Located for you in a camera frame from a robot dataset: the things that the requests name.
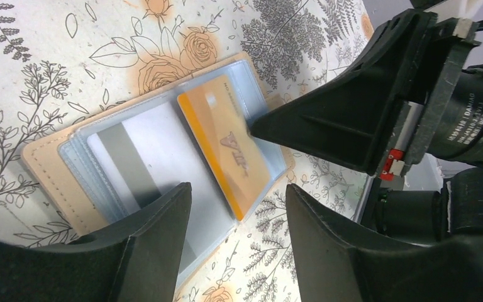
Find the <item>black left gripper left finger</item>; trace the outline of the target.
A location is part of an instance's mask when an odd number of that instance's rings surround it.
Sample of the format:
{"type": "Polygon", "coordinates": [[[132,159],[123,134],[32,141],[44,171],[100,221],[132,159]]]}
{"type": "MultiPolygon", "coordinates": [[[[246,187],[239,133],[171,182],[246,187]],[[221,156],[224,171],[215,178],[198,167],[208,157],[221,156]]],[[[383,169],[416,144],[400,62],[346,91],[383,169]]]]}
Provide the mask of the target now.
{"type": "Polygon", "coordinates": [[[182,182],[68,244],[0,242],[0,301],[172,301],[192,204],[182,182]]]}

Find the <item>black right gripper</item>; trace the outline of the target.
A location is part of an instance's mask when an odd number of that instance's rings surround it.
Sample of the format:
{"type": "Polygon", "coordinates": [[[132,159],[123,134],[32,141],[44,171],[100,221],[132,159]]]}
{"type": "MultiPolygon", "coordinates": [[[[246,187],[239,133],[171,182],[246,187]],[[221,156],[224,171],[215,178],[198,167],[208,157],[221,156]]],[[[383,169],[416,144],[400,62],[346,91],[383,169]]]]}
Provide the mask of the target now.
{"type": "Polygon", "coordinates": [[[338,77],[259,117],[250,133],[386,181],[424,154],[483,168],[483,64],[464,67],[483,20],[436,21],[407,9],[378,26],[338,77]]]}

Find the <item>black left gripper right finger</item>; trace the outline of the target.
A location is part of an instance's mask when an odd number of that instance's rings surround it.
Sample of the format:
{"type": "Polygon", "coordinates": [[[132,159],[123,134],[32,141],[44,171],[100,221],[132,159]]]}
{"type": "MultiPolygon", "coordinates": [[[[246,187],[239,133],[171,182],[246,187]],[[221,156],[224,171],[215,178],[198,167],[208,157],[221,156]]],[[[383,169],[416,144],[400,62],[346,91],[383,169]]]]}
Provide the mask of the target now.
{"type": "Polygon", "coordinates": [[[483,236],[421,247],[381,235],[286,187],[302,301],[483,301],[483,236]]]}

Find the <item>white card with grey stripe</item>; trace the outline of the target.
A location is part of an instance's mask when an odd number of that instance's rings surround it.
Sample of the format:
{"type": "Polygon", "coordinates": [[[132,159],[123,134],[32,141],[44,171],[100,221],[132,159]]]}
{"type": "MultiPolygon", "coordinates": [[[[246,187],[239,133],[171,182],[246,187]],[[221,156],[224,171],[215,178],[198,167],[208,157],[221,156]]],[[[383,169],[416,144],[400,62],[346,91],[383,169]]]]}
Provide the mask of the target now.
{"type": "Polygon", "coordinates": [[[127,108],[77,132],[117,202],[133,213],[180,182],[191,182],[200,157],[175,101],[127,108]]]}

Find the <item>orange yellow credit card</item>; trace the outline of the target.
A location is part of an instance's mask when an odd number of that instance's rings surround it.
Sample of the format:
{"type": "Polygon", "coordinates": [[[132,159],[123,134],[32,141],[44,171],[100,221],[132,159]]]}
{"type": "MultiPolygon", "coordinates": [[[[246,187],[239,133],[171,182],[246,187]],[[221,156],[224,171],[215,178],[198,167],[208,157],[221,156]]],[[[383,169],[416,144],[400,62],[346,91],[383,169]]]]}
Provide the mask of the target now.
{"type": "Polygon", "coordinates": [[[244,220],[271,175],[248,134],[230,79],[220,75],[182,93],[177,102],[235,218],[244,220]]]}

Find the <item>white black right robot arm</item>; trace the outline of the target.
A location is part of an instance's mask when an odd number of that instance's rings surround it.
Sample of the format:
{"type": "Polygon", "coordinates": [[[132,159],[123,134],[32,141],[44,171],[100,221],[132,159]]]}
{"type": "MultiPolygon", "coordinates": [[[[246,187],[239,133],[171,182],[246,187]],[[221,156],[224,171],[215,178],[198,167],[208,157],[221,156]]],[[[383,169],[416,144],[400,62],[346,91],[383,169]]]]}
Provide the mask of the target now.
{"type": "Polygon", "coordinates": [[[357,221],[431,244],[483,235],[483,20],[407,9],[331,82],[259,117],[253,136],[374,178],[357,221]]]}

